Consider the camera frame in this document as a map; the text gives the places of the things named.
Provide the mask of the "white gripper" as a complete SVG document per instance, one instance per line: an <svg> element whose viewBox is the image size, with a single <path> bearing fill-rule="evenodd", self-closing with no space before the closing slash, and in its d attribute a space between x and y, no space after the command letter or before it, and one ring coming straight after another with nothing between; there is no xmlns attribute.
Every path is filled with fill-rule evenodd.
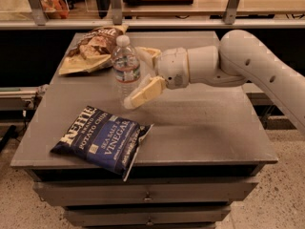
<svg viewBox="0 0 305 229"><path fill-rule="evenodd" d="M168 49L161 53L155 48L136 47L139 58L159 76L146 75L139 86L123 101L126 109L135 109L160 96L166 89L186 88L189 85L189 64L187 50Z"/></svg>

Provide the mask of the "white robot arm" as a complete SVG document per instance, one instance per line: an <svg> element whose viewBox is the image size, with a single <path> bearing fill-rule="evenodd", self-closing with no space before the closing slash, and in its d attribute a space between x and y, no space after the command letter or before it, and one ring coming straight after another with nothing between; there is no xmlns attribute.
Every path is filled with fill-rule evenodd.
<svg viewBox="0 0 305 229"><path fill-rule="evenodd" d="M247 31L229 31L217 46L165 50L155 58L153 66L155 76L145 76L139 87L125 97L125 108L135 109L166 89L185 88L193 83L237 87L250 81L305 133L305 76Z"/></svg>

